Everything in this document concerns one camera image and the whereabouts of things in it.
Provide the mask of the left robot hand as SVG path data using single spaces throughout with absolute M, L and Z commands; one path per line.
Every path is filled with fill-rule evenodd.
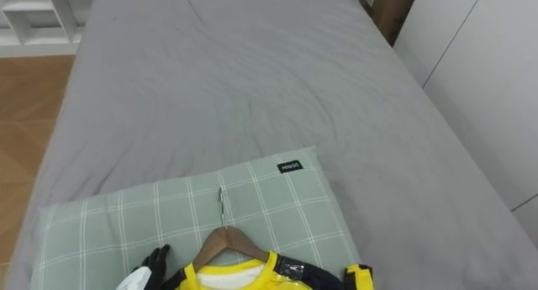
M 116 290 L 159 290 L 163 288 L 166 275 L 166 258 L 169 245 L 155 248 L 140 266 L 136 267 Z

